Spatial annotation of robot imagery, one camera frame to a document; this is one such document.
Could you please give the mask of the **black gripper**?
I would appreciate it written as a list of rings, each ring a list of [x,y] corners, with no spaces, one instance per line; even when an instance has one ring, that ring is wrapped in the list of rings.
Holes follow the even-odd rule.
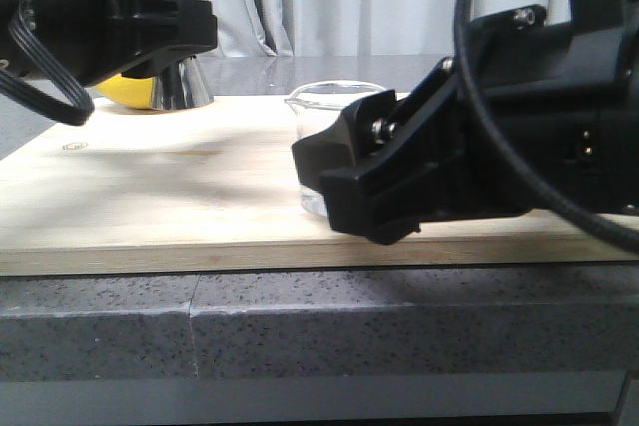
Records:
[[[45,73],[9,31],[20,6],[44,47],[83,85],[115,74],[150,78],[218,46],[217,17],[204,0],[1,0],[1,68]]]
[[[635,214],[638,0],[568,1],[550,25],[539,5],[472,18],[456,0],[460,82],[542,181],[591,213]]]

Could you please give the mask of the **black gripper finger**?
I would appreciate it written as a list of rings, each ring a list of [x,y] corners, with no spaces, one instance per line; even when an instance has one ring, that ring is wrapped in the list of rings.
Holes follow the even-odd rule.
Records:
[[[382,245],[425,222],[516,217],[530,197],[458,100],[446,58],[400,100],[357,100],[292,145],[301,184],[322,195],[330,227]]]

